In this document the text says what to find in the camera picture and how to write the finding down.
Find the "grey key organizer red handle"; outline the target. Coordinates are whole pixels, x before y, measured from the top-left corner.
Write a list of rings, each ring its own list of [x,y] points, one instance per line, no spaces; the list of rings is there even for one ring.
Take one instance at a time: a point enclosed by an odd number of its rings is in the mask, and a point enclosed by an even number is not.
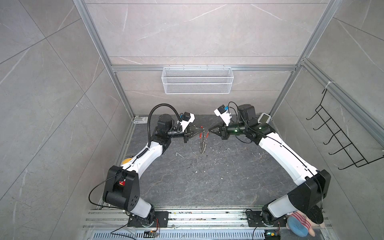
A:
[[[203,126],[201,126],[200,132],[200,153],[203,154],[206,151],[207,142],[208,142],[209,132],[205,130]]]

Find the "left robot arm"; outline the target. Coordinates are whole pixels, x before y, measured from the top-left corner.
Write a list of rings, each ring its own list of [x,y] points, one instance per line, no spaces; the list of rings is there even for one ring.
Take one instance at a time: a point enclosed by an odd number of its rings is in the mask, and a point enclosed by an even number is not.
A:
[[[152,162],[168,149],[172,138],[183,138],[187,143],[189,138],[202,132],[202,129],[190,126],[194,120],[194,114],[185,112],[174,126],[171,115],[160,115],[158,124],[150,135],[149,145],[120,166],[112,166],[108,170],[103,201],[135,215],[143,221],[143,225],[151,225],[155,218],[155,209],[140,197],[140,178]]]

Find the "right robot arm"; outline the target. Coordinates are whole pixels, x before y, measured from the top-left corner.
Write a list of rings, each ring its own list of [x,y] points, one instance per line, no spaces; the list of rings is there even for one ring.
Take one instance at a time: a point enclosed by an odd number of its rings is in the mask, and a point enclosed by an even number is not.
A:
[[[237,121],[234,122],[230,106],[218,107],[214,113],[223,123],[211,127],[209,132],[223,140],[244,135],[251,143],[269,153],[296,184],[295,189],[263,206],[263,223],[271,226],[285,215],[302,213],[314,224],[321,225],[324,221],[323,200],[328,193],[330,174],[326,170],[319,171],[294,152],[270,126],[270,115],[257,115],[250,104],[237,106],[236,109]]]

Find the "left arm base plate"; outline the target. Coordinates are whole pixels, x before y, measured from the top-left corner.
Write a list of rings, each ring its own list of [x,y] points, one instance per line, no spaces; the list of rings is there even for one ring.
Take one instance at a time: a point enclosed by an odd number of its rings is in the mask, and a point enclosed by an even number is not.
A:
[[[141,218],[136,215],[130,215],[128,227],[144,227],[144,228],[166,228],[169,221],[169,212],[156,211],[150,213],[147,218]]]

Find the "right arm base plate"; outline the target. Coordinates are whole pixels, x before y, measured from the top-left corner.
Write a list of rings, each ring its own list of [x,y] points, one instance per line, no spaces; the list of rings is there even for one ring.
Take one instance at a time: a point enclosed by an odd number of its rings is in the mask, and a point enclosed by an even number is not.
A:
[[[249,227],[285,227],[287,223],[286,217],[269,219],[262,211],[246,210],[245,215]]]

